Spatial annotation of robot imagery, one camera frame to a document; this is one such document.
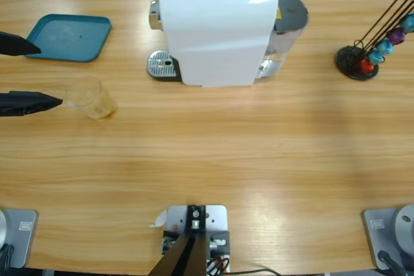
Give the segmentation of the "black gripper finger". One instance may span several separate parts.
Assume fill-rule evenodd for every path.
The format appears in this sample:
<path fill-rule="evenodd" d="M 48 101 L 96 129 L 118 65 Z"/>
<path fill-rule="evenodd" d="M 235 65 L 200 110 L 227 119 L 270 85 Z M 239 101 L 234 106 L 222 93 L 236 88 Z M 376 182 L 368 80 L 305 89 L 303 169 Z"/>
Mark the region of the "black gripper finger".
<path fill-rule="evenodd" d="M 1 93 L 1 116 L 24 116 L 47 111 L 63 103 L 60 98 L 30 91 Z"/>
<path fill-rule="evenodd" d="M 0 54 L 7 56 L 24 56 L 40 54 L 41 49 L 29 40 L 15 34 L 0 33 Z"/>

